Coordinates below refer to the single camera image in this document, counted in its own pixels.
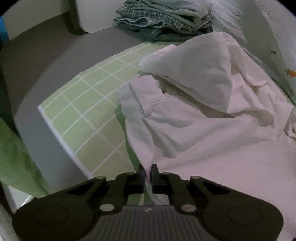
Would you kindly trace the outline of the pile of folded clothes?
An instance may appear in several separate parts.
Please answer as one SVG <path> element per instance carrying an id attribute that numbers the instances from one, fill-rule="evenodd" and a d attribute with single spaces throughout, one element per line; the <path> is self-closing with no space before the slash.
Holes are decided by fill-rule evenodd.
<path id="1" fill-rule="evenodd" d="M 125 1 L 117 25 L 151 42 L 184 42 L 212 29 L 210 1 Z"/>

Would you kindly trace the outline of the carrot print storage bag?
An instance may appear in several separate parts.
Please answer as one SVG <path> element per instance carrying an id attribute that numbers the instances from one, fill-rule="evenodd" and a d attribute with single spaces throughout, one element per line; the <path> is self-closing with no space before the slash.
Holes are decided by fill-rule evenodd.
<path id="1" fill-rule="evenodd" d="M 295 16 L 278 1 L 212 1 L 213 25 L 255 56 L 295 103 Z"/>

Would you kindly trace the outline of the green cloth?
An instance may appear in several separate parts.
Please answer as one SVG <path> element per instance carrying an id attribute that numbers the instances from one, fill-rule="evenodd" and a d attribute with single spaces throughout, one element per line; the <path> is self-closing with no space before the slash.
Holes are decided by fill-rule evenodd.
<path id="1" fill-rule="evenodd" d="M 21 138 L 1 120 L 1 183 L 36 198 L 52 193 Z"/>

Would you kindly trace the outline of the green grid bed sheet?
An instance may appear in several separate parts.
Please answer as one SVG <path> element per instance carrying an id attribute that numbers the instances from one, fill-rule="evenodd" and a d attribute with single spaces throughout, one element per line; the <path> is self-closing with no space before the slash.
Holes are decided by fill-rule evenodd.
<path id="1" fill-rule="evenodd" d="M 125 137 L 118 91 L 142 75 L 141 59 L 166 43 L 144 42 L 77 74 L 38 110 L 62 148 L 86 178 L 138 170 L 139 161 Z"/>

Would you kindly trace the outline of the white garment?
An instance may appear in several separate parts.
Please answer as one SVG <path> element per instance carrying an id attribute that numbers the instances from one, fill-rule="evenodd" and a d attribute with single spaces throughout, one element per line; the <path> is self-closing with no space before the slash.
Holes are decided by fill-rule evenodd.
<path id="1" fill-rule="evenodd" d="M 118 93 L 128 142 L 146 172 L 198 175 L 263 199 L 295 238 L 295 108 L 225 32 L 142 59 Z"/>

